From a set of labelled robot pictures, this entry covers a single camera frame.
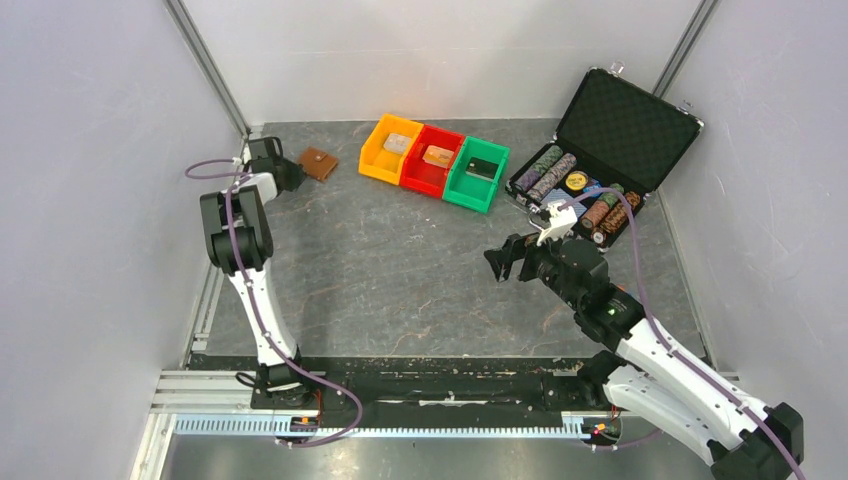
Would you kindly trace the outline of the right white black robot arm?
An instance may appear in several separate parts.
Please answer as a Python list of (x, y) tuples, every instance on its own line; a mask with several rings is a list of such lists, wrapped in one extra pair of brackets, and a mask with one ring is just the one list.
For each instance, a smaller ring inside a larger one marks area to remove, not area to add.
[(592, 243), (513, 234), (484, 257), (499, 281), (520, 263), (520, 281), (544, 284), (573, 310), (580, 330), (604, 346), (578, 372), (585, 405), (642, 417), (696, 454), (716, 479), (801, 478), (801, 414), (744, 392), (682, 346), (611, 282)]

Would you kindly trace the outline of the brown leather card holder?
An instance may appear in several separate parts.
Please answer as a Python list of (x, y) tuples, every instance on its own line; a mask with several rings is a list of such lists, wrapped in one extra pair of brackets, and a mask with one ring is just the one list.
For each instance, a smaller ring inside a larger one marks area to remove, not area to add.
[(322, 183), (336, 170), (338, 162), (336, 156), (316, 147), (306, 148), (298, 158), (306, 175)]

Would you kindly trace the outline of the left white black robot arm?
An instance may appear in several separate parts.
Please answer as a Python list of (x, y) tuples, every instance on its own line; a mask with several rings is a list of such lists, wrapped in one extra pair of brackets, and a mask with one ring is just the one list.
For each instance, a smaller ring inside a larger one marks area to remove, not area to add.
[(230, 174), (195, 174), (189, 167), (185, 175), (233, 179), (229, 187), (201, 195), (199, 205), (207, 255), (235, 288), (256, 344), (256, 374), (239, 372), (237, 379), (253, 390), (255, 408), (302, 407), (313, 397), (314, 381), (302, 372), (299, 345), (283, 319), (273, 285), (274, 244), (265, 205), (284, 191), (296, 190), (306, 174), (285, 158), (277, 137), (248, 141), (247, 154), (226, 161), (236, 166)]

